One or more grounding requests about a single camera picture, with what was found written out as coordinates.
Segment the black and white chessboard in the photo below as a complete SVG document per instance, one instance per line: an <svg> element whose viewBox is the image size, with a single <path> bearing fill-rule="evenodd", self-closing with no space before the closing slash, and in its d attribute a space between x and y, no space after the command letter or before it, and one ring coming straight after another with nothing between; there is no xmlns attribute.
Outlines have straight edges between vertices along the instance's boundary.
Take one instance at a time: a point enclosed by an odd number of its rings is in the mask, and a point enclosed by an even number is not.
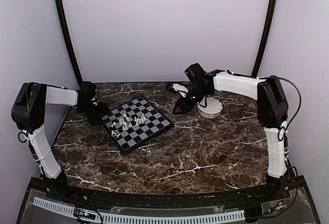
<svg viewBox="0 0 329 224"><path fill-rule="evenodd" d="M126 155L171 129L174 124L144 96L138 96L102 117L104 128Z"/></svg>

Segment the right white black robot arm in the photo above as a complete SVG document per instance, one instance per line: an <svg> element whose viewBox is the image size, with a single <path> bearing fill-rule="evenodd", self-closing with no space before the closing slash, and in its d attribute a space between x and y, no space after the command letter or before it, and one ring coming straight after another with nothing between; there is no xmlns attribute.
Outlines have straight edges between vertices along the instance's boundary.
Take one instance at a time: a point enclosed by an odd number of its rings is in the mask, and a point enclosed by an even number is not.
<svg viewBox="0 0 329 224"><path fill-rule="evenodd" d="M198 63L190 65L185 74L193 84L192 89L179 83L166 86L171 93L181 95L174 106L173 114L187 114L197 107L204 118L218 117L223 104L213 96L216 91L254 99L257 103L257 118L267 139L267 179L282 179L288 170L289 147L286 133L291 123L288 119L288 101L281 84L284 79L277 76L251 77L219 69L206 72Z"/></svg>

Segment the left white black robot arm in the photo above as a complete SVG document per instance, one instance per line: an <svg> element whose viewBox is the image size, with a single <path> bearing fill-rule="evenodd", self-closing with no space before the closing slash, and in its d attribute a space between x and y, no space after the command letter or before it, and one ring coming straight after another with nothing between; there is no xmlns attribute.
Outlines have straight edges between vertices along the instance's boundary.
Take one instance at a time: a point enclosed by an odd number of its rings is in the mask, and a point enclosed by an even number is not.
<svg viewBox="0 0 329 224"><path fill-rule="evenodd" d="M47 105L74 106L91 125L101 122L109 112L105 102L98 102L97 88L92 82L83 82L78 90L41 83L24 83L14 102L11 117L20 130L18 139L28 143L34 161L41 174L49 180L57 180L52 192L61 201L72 198L72 189L66 181L60 165L55 159L45 133L45 111Z"/></svg>

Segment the white chess queen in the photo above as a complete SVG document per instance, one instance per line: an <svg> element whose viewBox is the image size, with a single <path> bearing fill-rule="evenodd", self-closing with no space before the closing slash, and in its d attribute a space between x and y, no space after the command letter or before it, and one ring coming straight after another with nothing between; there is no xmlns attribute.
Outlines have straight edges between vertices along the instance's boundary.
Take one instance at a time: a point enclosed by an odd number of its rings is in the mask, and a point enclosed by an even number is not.
<svg viewBox="0 0 329 224"><path fill-rule="evenodd" d="M139 126L140 124L144 124L146 122L146 120L147 120L147 118L144 115L134 118L135 125L137 125L137 126Z"/></svg>

